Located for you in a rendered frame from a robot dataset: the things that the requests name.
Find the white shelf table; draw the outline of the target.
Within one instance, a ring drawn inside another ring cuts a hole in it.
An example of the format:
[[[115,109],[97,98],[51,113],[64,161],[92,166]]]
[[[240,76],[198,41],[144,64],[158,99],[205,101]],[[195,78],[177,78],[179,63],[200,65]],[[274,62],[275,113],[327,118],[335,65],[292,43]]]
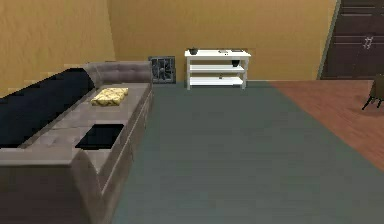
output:
[[[199,49],[196,55],[184,52],[186,59],[186,88],[192,86],[247,86],[247,72],[251,55],[244,52],[219,53],[219,49]],[[237,67],[232,60],[240,60]]]

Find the yellow patterned cushion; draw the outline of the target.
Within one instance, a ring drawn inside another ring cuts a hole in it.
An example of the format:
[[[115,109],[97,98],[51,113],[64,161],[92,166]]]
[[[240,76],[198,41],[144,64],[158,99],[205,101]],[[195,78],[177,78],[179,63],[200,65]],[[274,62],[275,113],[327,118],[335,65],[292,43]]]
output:
[[[128,88],[106,88],[93,97],[93,106],[119,106],[128,95]]]

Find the grey brown sofa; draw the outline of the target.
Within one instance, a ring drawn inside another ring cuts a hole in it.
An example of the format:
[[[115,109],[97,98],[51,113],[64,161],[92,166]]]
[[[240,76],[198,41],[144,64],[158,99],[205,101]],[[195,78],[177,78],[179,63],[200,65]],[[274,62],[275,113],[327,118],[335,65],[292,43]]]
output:
[[[111,224],[152,102],[148,61],[90,62],[0,98],[0,224]]]

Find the black square cushion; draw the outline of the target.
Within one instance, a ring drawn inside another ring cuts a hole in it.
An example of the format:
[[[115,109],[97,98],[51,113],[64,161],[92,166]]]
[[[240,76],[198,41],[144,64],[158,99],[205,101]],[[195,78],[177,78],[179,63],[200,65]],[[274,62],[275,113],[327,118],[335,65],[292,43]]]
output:
[[[123,129],[123,124],[94,124],[77,143],[83,150],[111,149]]]

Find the black sofa back cushion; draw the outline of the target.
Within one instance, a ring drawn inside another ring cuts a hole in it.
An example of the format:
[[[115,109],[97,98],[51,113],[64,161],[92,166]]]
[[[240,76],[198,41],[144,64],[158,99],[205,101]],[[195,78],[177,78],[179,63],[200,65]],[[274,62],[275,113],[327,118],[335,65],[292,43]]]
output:
[[[0,148],[17,148],[94,88],[71,68],[0,98]]]

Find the dark brown room door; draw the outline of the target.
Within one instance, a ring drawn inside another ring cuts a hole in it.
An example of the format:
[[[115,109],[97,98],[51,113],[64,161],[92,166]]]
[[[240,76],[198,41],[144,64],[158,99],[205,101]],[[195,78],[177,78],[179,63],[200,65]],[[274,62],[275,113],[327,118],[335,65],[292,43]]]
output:
[[[339,0],[332,25],[321,79],[384,74],[384,0]]]

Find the brown chair black legs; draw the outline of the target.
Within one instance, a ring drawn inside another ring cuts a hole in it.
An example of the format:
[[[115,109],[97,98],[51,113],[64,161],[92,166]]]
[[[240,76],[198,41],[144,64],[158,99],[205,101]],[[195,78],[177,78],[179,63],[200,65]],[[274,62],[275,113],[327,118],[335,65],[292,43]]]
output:
[[[369,103],[373,103],[376,100],[378,100],[377,107],[381,106],[381,103],[384,101],[384,75],[383,74],[377,74],[374,78],[374,81],[371,86],[371,90],[369,93],[369,97],[362,107],[362,109],[365,109]]]

